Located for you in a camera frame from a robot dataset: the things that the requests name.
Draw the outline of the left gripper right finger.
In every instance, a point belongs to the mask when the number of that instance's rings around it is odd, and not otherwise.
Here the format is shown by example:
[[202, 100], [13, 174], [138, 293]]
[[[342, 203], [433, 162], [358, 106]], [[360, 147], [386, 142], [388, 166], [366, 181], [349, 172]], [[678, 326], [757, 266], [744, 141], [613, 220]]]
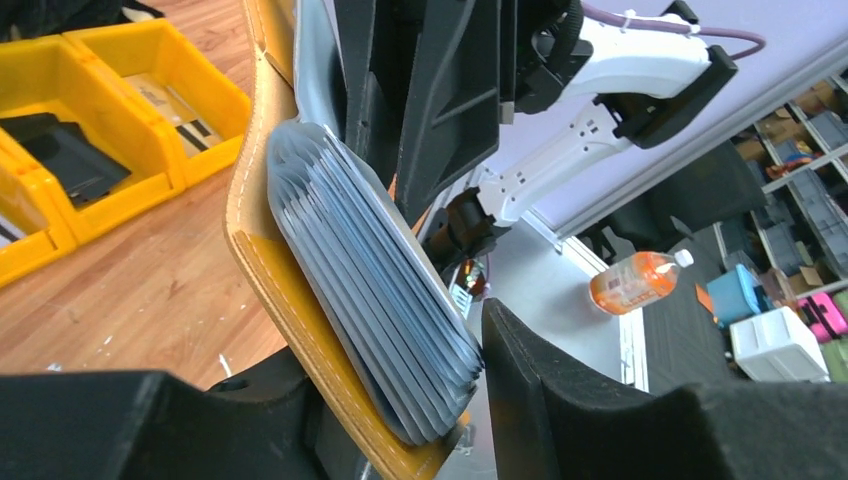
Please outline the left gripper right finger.
[[847, 388], [616, 382], [485, 301], [482, 341], [502, 479], [843, 479]]

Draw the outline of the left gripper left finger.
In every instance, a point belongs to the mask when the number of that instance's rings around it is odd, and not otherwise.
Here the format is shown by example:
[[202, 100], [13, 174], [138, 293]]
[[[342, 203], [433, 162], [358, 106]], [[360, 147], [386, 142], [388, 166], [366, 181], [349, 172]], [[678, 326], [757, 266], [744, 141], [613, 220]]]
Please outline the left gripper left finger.
[[159, 370], [1, 379], [5, 479], [321, 479], [290, 349], [208, 390]]

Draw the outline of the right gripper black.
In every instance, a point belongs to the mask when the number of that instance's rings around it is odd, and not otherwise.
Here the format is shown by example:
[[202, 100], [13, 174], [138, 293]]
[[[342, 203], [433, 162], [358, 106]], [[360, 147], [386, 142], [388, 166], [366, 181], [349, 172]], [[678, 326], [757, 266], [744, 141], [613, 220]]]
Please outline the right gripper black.
[[395, 203], [409, 224], [496, 150], [499, 87], [517, 113], [541, 113], [593, 54], [580, 38], [579, 1], [334, 6], [346, 86], [344, 142], [384, 186], [397, 170]]

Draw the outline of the yellow leather card holder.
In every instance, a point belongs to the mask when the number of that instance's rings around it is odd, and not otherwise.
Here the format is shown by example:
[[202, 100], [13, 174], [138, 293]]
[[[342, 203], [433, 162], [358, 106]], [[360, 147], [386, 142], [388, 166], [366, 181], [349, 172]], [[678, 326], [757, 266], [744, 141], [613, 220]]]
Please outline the yellow leather card holder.
[[480, 347], [393, 188], [344, 142], [335, 2], [241, 5], [254, 79], [227, 240], [308, 378], [376, 470], [387, 479], [432, 479], [465, 426]]

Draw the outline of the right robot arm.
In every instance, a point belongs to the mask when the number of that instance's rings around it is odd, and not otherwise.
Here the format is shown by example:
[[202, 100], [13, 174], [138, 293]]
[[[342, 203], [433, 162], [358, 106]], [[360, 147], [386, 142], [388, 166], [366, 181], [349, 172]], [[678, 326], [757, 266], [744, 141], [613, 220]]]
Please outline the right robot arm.
[[538, 200], [587, 167], [677, 135], [736, 74], [682, 1], [657, 17], [581, 1], [338, 1], [345, 143], [416, 222], [494, 154], [509, 113], [588, 96], [556, 135], [438, 213], [438, 271], [490, 251]]

